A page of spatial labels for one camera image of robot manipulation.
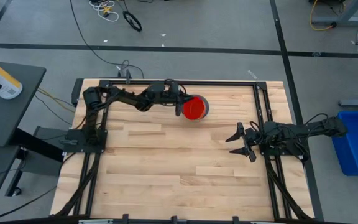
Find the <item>cart wheel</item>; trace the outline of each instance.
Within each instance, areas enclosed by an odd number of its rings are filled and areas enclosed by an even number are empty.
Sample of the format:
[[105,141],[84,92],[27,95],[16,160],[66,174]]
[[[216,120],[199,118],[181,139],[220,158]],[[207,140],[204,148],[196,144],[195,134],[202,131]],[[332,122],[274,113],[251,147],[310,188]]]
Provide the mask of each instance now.
[[20,194],[22,194],[22,189],[20,189],[19,187],[16,187],[15,190],[13,191],[12,196],[18,196]]
[[136,19],[136,17],[128,11],[123,12],[125,20],[131,25],[137,32],[142,31],[142,24]]

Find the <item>black table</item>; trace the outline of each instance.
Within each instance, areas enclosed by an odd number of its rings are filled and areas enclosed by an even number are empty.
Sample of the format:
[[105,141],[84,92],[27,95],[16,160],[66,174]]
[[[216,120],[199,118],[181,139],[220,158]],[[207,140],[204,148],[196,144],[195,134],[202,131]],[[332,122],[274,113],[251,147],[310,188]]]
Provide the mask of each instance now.
[[[33,135],[17,128],[27,107],[34,97],[46,69],[42,67],[18,65],[0,62],[0,67],[19,80],[23,85],[22,93],[14,99],[0,98],[0,189],[15,159],[20,159],[19,167],[23,166],[26,159],[25,172],[31,171],[39,164],[45,162],[45,158],[54,162],[62,162],[62,150],[52,144],[46,143]],[[6,196],[12,196],[23,170],[16,170],[14,178],[8,187]]]

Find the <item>black metal frame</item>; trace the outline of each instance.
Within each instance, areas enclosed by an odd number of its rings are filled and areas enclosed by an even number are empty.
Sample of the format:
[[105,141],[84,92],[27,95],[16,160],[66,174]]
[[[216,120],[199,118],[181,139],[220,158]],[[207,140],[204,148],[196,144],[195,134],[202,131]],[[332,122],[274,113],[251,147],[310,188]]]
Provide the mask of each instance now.
[[[151,84],[151,82],[154,80],[131,80],[131,85],[149,85]],[[263,98],[264,98],[264,103],[265,103],[265,112],[267,114],[267,119],[268,121],[273,121],[273,115],[272,115],[272,110],[270,107],[270,101],[269,101],[269,94],[267,92],[267,85],[266,82],[239,82],[239,81],[198,81],[198,80],[177,80],[179,82],[179,84],[182,85],[216,85],[216,86],[249,86],[253,88],[254,91],[254,99],[255,99],[255,107],[257,110],[257,116],[258,116],[258,123],[260,127],[263,127],[263,123],[264,123],[264,119],[263,119],[263,112],[262,112],[262,107],[260,104],[260,97],[259,97],[259,90],[262,90],[262,94],[263,94]],[[79,82],[76,82],[76,86],[73,89],[73,92],[76,93],[80,93],[80,91],[78,91],[78,89],[81,89],[82,86],[82,82],[81,85],[78,86],[78,84],[80,84]],[[112,85],[125,85],[126,81],[125,80],[105,80],[105,79],[101,79],[99,81],[99,86],[112,86]],[[79,96],[75,96],[75,94],[73,94],[73,99],[72,101],[77,101]],[[102,128],[105,127],[106,125],[106,120],[107,120],[107,113],[108,113],[108,108],[106,108],[103,112],[103,118],[102,118]],[[268,166],[271,166],[271,158],[269,155],[268,150],[266,150],[267,146],[261,146],[261,154],[264,155],[264,159],[265,159],[265,165],[266,168],[268,169]],[[97,153],[95,155],[95,162],[98,163],[99,165],[99,160],[100,160],[100,153]],[[276,162],[276,166],[277,166],[277,176],[280,179],[281,183],[283,184],[283,186],[285,187],[285,177],[284,177],[284,172],[283,172],[283,167],[282,167],[282,162],[281,162],[281,155],[277,155],[275,156],[275,162]],[[85,154],[85,158],[84,158],[84,162],[83,162],[83,167],[81,170],[81,176],[80,176],[80,183],[83,181],[83,179],[85,178],[85,175],[87,173],[88,170],[88,164],[89,164],[89,159],[90,159],[90,153],[86,153]],[[91,183],[90,183],[90,188],[89,188],[89,194],[88,194],[88,199],[86,202],[86,211],[85,211],[85,215],[90,216],[91,215],[91,209],[92,209],[92,203],[93,203],[93,196],[94,196],[94,188],[96,185],[96,179],[97,179],[97,173],[95,174],[95,176],[92,178]],[[277,194],[275,191],[275,184],[273,182],[273,180],[269,177],[269,175],[267,176],[268,178],[268,187],[269,187],[269,191],[270,191],[270,198],[272,201],[272,210],[273,210],[273,217],[275,220],[280,219],[280,212],[278,209],[278,203],[277,203]],[[289,203],[287,202],[287,200],[285,199],[284,195],[283,195],[283,202],[284,202],[284,211],[285,211],[285,218],[287,219],[291,219],[291,209],[289,206]],[[79,199],[74,207],[74,215],[78,215],[79,211],[80,211],[80,207],[81,207],[81,199]],[[137,220],[141,223],[148,223],[148,222],[158,222],[158,223],[175,223],[172,219],[171,220]],[[233,223],[234,221],[228,221],[228,222],[224,222],[224,221],[191,221],[192,223]]]

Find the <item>yellow cable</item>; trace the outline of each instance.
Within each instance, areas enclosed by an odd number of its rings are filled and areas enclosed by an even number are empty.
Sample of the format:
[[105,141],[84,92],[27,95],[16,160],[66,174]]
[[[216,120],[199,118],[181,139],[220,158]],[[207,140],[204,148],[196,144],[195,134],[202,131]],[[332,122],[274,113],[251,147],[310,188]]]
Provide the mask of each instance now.
[[318,29],[318,28],[313,27],[313,25],[311,24],[311,17],[312,17],[312,15],[313,15],[314,7],[316,7],[317,1],[318,1],[318,0],[315,0],[315,1],[314,1],[313,7],[311,8],[310,17],[309,17],[310,27],[311,27],[312,29],[314,29],[315,31],[329,30],[329,29],[331,29],[331,28],[333,28],[333,27],[332,27],[332,26],[329,26],[329,27],[326,27],[326,28]]
[[43,94],[46,95],[47,97],[53,99],[53,100],[54,100],[57,104],[59,104],[62,108],[66,109],[66,110],[68,110],[68,111],[70,111],[70,112],[72,112],[72,113],[75,113],[75,111],[73,111],[73,110],[67,108],[65,105],[63,105],[61,102],[59,102],[54,96],[52,96],[52,95],[51,95],[49,92],[47,92],[46,90],[43,90],[43,89],[39,88],[38,91],[39,91],[40,93],[43,93]]

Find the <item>yellow label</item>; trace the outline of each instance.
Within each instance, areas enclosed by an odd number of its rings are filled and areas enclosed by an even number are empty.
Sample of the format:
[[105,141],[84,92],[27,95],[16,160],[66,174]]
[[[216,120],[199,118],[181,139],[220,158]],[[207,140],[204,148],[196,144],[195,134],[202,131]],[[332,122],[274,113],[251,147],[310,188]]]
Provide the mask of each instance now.
[[15,78],[13,78],[10,74],[8,74],[7,72],[5,72],[5,70],[3,70],[0,67],[0,75],[2,77],[4,77],[6,80],[8,80],[10,83],[12,83],[14,86],[16,86],[17,88],[20,88],[20,83],[19,81],[17,81]]

